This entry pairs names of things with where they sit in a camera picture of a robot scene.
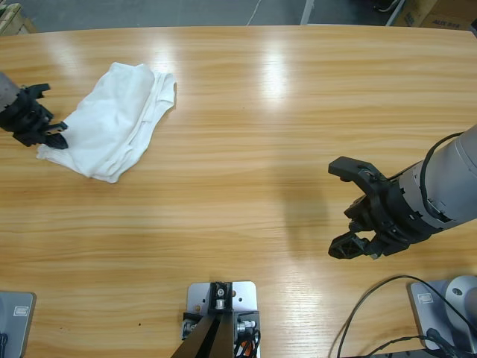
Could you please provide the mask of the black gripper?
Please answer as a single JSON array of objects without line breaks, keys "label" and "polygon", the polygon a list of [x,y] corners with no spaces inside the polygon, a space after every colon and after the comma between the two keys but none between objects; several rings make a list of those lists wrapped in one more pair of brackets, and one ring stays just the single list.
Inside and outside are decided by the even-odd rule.
[{"label": "black gripper", "polygon": [[329,246],[329,256],[336,259],[389,256],[425,241],[435,233],[435,229],[408,205],[396,181],[369,178],[367,197],[357,198],[344,215],[350,219],[350,230],[372,229],[375,236],[371,241],[351,231],[337,236]]},{"label": "black gripper", "polygon": [[39,98],[43,98],[41,92],[18,94],[12,104],[1,109],[1,129],[28,147],[45,144],[53,149],[67,149],[69,145],[60,133],[68,125],[64,122],[49,125],[52,113],[37,101]]}]

